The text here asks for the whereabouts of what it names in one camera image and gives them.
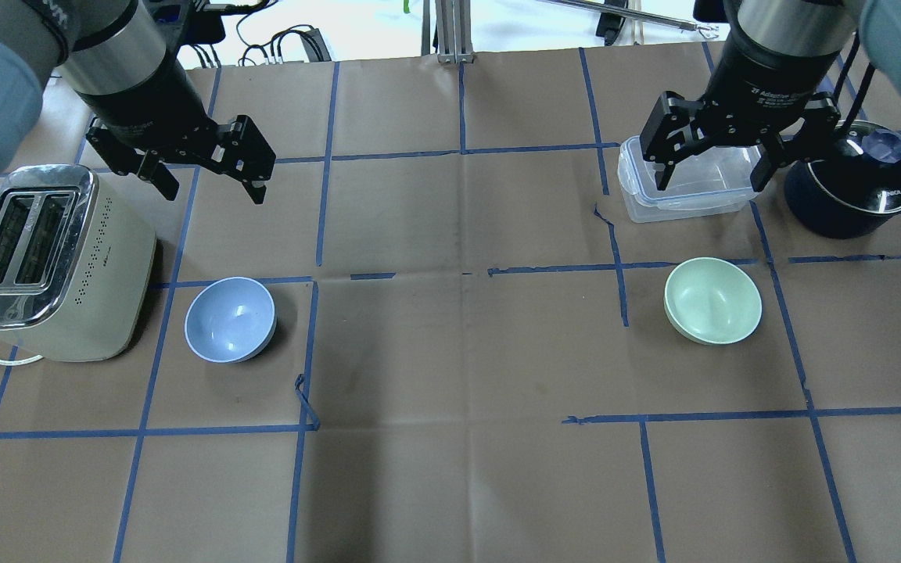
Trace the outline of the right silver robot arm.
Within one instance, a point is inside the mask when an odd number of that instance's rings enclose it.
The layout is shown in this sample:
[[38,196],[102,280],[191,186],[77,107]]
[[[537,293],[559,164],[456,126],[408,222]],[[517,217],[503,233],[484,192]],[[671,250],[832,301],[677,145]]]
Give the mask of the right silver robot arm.
[[901,1],[698,1],[730,32],[700,99],[663,92],[641,157],[665,190],[678,163],[710,149],[757,147],[756,192],[780,168],[822,157],[837,138],[835,97],[819,91],[840,51],[857,46],[901,96]]

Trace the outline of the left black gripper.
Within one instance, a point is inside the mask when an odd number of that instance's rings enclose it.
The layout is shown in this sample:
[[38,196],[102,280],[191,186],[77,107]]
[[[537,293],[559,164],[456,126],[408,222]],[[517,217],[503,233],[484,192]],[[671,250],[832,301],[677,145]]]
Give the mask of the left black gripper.
[[253,118],[216,124],[185,71],[157,70],[110,94],[76,92],[95,115],[87,142],[116,174],[135,174],[174,202],[179,182],[165,163],[203,165],[238,181],[257,206],[264,203],[276,161],[271,144]]

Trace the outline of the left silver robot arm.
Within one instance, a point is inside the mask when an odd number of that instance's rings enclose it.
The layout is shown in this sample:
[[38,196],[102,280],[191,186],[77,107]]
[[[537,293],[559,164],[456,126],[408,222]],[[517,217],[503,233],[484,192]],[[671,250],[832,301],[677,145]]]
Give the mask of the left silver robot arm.
[[168,164],[238,181],[264,202],[276,155],[253,119],[216,124],[143,1],[0,1],[0,173],[38,121],[58,74],[91,110],[86,138],[112,174],[168,200]]

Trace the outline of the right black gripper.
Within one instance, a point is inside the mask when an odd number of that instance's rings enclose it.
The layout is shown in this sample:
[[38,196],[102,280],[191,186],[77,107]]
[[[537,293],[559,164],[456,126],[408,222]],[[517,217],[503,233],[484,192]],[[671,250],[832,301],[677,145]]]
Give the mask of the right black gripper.
[[[648,114],[641,157],[654,165],[655,188],[664,192],[678,163],[713,146],[758,144],[754,192],[781,168],[822,157],[841,117],[835,96],[818,88],[834,57],[787,55],[730,32],[700,99],[665,91]],[[780,133],[801,119],[793,138],[783,139]]]

